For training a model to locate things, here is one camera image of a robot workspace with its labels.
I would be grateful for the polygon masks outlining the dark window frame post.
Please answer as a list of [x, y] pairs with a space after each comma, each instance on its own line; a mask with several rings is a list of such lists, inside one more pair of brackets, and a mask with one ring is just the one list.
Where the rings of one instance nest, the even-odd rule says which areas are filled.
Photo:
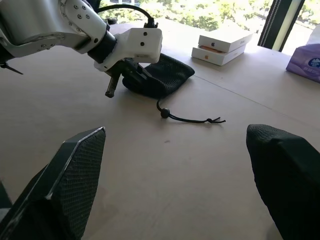
[[258, 46], [281, 52], [305, 0], [272, 0]]

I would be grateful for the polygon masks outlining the black mesh drawstring pouch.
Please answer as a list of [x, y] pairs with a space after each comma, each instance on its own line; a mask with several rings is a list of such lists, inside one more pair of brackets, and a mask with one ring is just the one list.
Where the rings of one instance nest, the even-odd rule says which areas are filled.
[[156, 107], [163, 119], [173, 119], [180, 122], [192, 124], [221, 124], [225, 120], [220, 117], [216, 119], [191, 120], [177, 117], [171, 114], [168, 108], [160, 107], [160, 101], [175, 93], [190, 77], [195, 74], [195, 70], [189, 65], [166, 54], [161, 54], [157, 63], [151, 63], [144, 67], [151, 78], [145, 81], [136, 81], [135, 74], [126, 75], [122, 79], [123, 85], [130, 91], [156, 99]]

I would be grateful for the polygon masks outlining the purple tissue box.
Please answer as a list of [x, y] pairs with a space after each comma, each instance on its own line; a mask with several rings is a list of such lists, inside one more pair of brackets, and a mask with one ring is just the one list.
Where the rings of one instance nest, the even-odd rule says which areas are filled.
[[306, 45], [295, 49], [286, 71], [320, 84], [320, 24], [314, 28]]

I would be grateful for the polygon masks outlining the white flat apple box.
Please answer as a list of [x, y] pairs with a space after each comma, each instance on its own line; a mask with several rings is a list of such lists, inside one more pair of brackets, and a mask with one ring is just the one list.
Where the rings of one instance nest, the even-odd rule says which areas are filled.
[[231, 52], [222, 52], [207, 46], [198, 46], [192, 48], [191, 56], [214, 65], [223, 66], [243, 54], [245, 48], [246, 45], [243, 45]]
[[212, 31], [201, 34], [198, 45], [230, 53], [251, 41], [253, 34], [249, 31]]

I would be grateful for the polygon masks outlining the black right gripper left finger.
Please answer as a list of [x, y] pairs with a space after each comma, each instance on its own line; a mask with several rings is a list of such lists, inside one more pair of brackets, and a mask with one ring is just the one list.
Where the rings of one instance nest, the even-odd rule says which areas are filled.
[[81, 240], [98, 189], [105, 140], [104, 127], [65, 140], [15, 202], [0, 180], [0, 240]]

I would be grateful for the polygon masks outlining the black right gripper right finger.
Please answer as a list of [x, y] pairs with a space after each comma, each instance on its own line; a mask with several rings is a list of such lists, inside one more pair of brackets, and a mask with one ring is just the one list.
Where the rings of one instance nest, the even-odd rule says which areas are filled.
[[320, 240], [320, 152], [306, 139], [250, 124], [246, 147], [254, 181], [283, 240]]

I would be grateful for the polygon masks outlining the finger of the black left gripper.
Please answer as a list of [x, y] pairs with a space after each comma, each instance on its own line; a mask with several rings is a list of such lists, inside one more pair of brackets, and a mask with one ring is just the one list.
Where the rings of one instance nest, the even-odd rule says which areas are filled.
[[112, 73], [112, 74], [109, 74], [110, 76], [110, 81], [109, 81], [109, 84], [108, 84], [108, 87], [105, 91], [105, 96], [108, 97], [108, 98], [113, 98], [114, 95], [115, 95], [115, 91], [116, 91], [116, 88], [118, 86], [118, 83], [119, 83], [119, 79], [121, 77], [121, 73]]
[[134, 79], [136, 81], [146, 81], [151, 78], [150, 73], [141, 65], [135, 65]]

